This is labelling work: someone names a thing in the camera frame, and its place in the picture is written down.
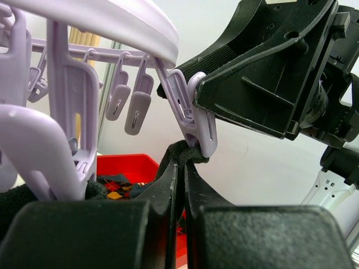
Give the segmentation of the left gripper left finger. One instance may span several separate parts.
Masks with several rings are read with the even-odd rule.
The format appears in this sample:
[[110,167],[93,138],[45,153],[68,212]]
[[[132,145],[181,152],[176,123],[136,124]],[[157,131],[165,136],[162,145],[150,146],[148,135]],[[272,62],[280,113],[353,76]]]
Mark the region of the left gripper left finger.
[[175,268],[178,166],[133,200],[32,202],[1,243],[2,268]]

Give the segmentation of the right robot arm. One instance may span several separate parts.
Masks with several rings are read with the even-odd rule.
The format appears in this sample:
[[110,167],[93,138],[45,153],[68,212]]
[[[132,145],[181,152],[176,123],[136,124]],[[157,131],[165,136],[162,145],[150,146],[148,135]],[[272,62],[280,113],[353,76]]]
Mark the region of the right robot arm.
[[193,105],[277,138],[327,145],[305,203],[333,209],[358,189],[358,10],[337,1],[241,1],[220,38],[182,64],[206,76]]

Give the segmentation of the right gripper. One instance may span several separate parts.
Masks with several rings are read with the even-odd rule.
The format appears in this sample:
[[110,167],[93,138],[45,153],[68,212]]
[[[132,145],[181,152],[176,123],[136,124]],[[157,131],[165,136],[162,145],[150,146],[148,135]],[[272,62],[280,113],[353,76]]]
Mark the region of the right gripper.
[[358,136],[358,9],[336,1],[241,1],[204,57],[195,104],[273,137],[340,149]]

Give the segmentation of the wooden hanger rack frame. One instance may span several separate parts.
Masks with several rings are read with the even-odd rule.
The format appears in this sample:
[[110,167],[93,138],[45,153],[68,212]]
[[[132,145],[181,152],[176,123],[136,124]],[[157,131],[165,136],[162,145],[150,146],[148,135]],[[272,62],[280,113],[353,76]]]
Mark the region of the wooden hanger rack frame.
[[79,29],[71,27],[68,41],[71,44],[98,47],[100,36],[89,32],[81,32]]

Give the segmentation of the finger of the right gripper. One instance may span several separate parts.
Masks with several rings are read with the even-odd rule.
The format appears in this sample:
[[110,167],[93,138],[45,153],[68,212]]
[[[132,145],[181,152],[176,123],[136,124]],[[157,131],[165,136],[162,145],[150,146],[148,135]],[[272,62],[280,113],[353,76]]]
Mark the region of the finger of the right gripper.
[[179,70],[186,80],[206,74],[198,100],[297,100],[315,51],[299,45],[330,8],[330,1],[241,1],[220,37]]

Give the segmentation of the argyle patterned sock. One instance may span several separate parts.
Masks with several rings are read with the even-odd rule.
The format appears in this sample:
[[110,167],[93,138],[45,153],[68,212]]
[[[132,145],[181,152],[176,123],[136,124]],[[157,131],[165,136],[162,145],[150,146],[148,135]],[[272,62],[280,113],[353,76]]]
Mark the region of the argyle patterned sock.
[[123,174],[98,175],[96,179],[105,186],[110,200],[132,200],[152,185],[152,182],[131,182]]

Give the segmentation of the purple round clip hanger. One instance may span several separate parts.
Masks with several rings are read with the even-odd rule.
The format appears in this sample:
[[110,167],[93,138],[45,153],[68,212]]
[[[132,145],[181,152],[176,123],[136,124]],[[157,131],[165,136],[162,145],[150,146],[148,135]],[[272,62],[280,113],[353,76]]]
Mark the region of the purple round clip hanger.
[[[47,75],[50,115],[26,108],[31,37],[24,12],[47,19]],[[11,189],[12,168],[43,201],[82,200],[96,171],[98,75],[69,51],[67,30],[74,26],[144,54],[154,64],[187,144],[203,157],[217,148],[215,118],[192,104],[195,86],[174,68],[179,37],[152,1],[2,1],[1,15],[15,17],[8,52],[1,56],[1,191]]]

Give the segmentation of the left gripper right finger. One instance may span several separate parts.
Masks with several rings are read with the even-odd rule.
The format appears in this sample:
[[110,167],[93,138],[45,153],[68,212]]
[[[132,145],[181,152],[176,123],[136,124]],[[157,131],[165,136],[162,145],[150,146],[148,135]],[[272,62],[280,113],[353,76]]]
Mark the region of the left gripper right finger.
[[339,226],[319,206],[236,206],[187,163],[189,268],[354,268]]

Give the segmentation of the red plastic bin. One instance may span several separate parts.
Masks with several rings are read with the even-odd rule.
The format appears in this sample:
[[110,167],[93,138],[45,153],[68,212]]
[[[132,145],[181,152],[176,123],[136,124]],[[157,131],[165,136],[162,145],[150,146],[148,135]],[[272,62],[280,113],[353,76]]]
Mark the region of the red plastic bin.
[[[148,183],[154,180],[158,163],[146,154],[101,155],[97,157],[98,175],[122,174],[132,184]],[[176,268],[187,268],[187,242],[183,213],[177,224]]]

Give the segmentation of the black sock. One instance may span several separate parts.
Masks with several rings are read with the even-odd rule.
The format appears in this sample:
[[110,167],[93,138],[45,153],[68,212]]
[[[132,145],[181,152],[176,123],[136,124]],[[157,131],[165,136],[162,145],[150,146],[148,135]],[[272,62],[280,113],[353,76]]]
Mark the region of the black sock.
[[[100,201],[107,199],[107,189],[98,182],[89,182],[86,187],[85,200]],[[6,236],[16,214],[28,203],[37,202],[37,197],[26,185],[20,185],[1,193],[1,242]]]
[[165,172],[168,164],[175,160],[178,165],[178,177],[183,179],[185,165],[187,162],[193,164],[208,163],[210,158],[203,157],[199,144],[190,147],[185,140],[178,141],[168,146],[160,164],[154,180],[158,180]]

